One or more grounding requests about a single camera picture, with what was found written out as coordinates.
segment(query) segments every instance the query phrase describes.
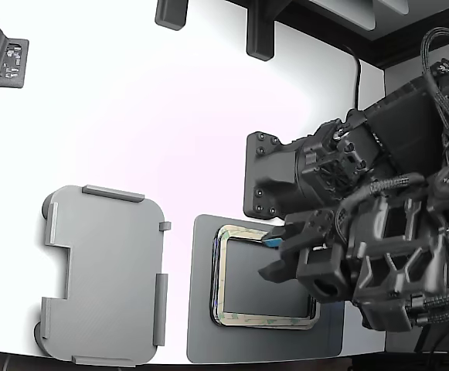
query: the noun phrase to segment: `white table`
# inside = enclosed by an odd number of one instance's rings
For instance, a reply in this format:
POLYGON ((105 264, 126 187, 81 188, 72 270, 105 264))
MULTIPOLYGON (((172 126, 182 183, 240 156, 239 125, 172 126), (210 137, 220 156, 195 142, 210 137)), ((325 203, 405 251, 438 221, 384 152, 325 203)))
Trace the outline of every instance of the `white table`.
MULTIPOLYGON (((242 212, 246 136, 283 142, 345 116, 352 57, 276 24, 276 55, 245 53, 246 11, 192 0, 180 32, 154 23, 156 0, 0 1, 0 26, 30 40, 23 90, 0 90, 0 352, 40 356, 41 297, 64 296, 66 251, 44 247, 43 200, 65 185, 144 193, 172 221, 166 346, 153 363, 187 363, 192 225, 242 212), (214 172, 226 168, 228 182, 214 172)), ((383 97, 364 64, 362 107, 383 97)), ((347 307, 343 355, 383 350, 347 307)))

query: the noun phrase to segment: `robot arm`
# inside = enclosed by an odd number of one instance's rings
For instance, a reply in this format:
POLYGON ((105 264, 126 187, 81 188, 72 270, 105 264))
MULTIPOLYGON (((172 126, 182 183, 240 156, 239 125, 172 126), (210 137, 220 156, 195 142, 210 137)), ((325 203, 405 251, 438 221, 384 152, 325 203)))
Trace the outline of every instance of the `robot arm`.
MULTIPOLYGON (((435 35, 449 30, 427 34, 424 60, 435 35)), ((262 240, 279 260, 260 275, 351 301, 375 330, 449 321, 449 61, 423 71, 289 145, 247 140, 244 212, 284 220, 262 240)))

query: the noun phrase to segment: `mounting bracket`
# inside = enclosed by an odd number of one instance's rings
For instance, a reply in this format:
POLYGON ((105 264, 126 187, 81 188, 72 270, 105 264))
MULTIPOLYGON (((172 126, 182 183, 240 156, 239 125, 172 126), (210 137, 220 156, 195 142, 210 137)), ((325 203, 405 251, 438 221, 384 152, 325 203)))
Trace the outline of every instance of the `mounting bracket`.
POLYGON ((259 60, 274 56, 274 20, 292 0, 251 0, 248 8, 247 54, 259 60))
POLYGON ((179 31, 186 24, 188 0, 158 0, 155 23, 179 31))

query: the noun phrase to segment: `bolt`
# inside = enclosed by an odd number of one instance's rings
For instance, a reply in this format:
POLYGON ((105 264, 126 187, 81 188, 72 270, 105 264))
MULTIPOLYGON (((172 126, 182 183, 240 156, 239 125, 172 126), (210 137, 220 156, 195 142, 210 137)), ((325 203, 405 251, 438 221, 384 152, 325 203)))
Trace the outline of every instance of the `bolt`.
POLYGON ((353 152, 355 150, 355 145, 353 143, 349 143, 345 147, 345 152, 353 152))
POLYGON ((360 161, 360 163, 356 166, 356 168, 357 168, 358 170, 362 170, 362 169, 365 168, 365 167, 366 167, 366 162, 365 162, 365 160, 360 161))

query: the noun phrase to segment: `rectangular frame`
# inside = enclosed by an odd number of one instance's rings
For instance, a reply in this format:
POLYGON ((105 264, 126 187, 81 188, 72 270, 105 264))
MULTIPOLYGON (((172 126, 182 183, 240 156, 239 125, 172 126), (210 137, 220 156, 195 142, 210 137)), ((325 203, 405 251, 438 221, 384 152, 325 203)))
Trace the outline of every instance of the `rectangular frame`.
POLYGON ((224 311, 224 288, 226 286, 226 252, 229 240, 245 240, 260 243, 267 232, 242 226, 227 224, 217 232, 213 249, 213 285, 211 311, 215 323, 224 326, 243 326, 255 328, 282 328, 308 330, 320 318, 320 304, 315 302, 314 317, 281 317, 273 315, 250 315, 224 311))

